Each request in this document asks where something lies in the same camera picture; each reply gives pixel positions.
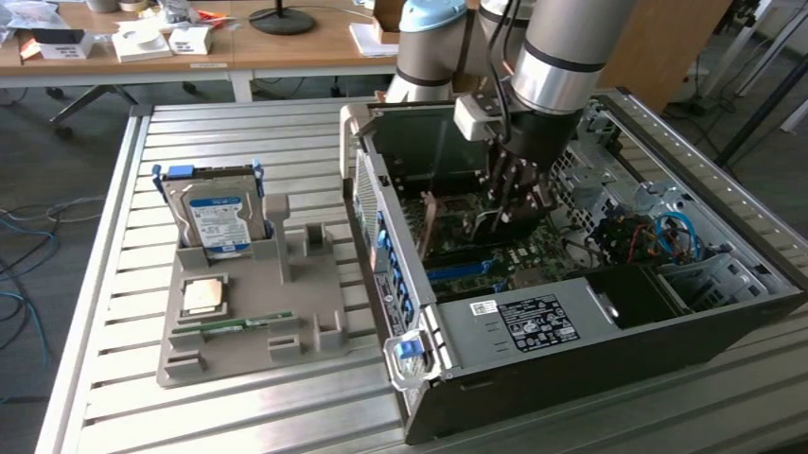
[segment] white cable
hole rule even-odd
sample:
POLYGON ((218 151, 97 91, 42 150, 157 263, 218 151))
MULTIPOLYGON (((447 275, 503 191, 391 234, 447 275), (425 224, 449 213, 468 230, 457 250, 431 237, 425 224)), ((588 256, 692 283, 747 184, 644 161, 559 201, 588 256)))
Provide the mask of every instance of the white cable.
POLYGON ((351 9, 339 8, 339 7, 327 7, 324 5, 289 5, 288 8, 290 8, 290 9, 301 9, 301 8, 335 9, 336 11, 349 12, 351 14, 355 14, 356 16, 361 16, 364 19, 372 20, 372 18, 373 18, 373 16, 371 16, 369 14, 364 14, 364 13, 353 11, 351 9))
POLYGON ((6 210, 5 208, 0 208, 0 214, 5 215, 9 217, 10 220, 14 220, 17 222, 23 222, 27 220, 37 220, 37 219, 43 219, 46 218, 47 220, 50 220, 51 222, 62 222, 65 224, 70 224, 74 222, 85 222, 90 219, 98 218, 101 216, 101 213, 97 213, 91 216, 85 216, 82 218, 54 218, 54 215, 59 212, 62 212, 63 210, 66 210, 70 206, 73 205, 79 205, 82 203, 89 203, 93 201, 102 201, 104 200, 104 196, 94 196, 94 197, 79 197, 71 201, 66 201, 63 203, 57 203, 55 205, 50 206, 45 212, 39 215, 35 216, 27 216, 27 217, 19 217, 15 216, 9 210, 6 210))

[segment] motherboard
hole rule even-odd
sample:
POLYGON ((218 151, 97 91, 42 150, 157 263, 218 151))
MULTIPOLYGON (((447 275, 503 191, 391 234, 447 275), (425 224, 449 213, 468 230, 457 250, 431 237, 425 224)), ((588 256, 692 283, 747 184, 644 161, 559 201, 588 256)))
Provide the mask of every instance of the motherboard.
POLYGON ((562 281, 580 267, 544 218, 530 235, 473 242, 491 213, 484 194, 401 199, 403 218, 437 303, 562 281))

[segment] barcode label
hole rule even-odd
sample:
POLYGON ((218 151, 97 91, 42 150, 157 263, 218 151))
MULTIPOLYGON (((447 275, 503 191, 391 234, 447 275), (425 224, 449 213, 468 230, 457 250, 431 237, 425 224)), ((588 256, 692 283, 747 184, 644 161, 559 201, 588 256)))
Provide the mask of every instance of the barcode label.
POLYGON ((492 314, 496 312, 496 301, 480 301, 477 303, 469 303, 468 307, 471 308, 471 313, 473 316, 492 314))

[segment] office chair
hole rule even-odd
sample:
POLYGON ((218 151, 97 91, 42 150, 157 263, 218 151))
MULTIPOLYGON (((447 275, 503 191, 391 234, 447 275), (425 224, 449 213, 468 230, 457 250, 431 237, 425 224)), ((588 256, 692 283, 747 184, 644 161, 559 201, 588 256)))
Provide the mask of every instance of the office chair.
MULTIPOLYGON (((196 86, 190 82, 181 82, 181 88, 189 95, 196 94, 196 86)), ((51 99, 63 98, 63 92, 59 88, 47 87, 45 88, 45 93, 51 99)), ((73 137, 73 129, 66 126, 61 126, 61 121, 63 121, 71 114, 86 107, 86 105, 101 97, 104 93, 113 93, 114 95, 120 96, 129 106, 137 105, 137 100, 132 97, 121 85, 95 85, 86 90, 81 96, 78 96, 78 99, 70 102, 70 104, 61 109, 53 118, 50 118, 49 122, 54 127, 53 132, 58 138, 69 139, 73 137)))

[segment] red wire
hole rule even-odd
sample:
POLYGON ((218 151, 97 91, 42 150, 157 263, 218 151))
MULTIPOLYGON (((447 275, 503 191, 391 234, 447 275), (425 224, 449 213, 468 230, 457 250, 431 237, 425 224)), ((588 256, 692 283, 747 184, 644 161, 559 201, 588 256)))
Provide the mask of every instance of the red wire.
POLYGON ((639 229, 643 229, 644 227, 646 224, 639 224, 635 226, 634 235, 631 236, 631 248, 628 249, 628 261, 626 263, 631 263, 631 260, 634 260, 635 237, 639 235, 639 229))

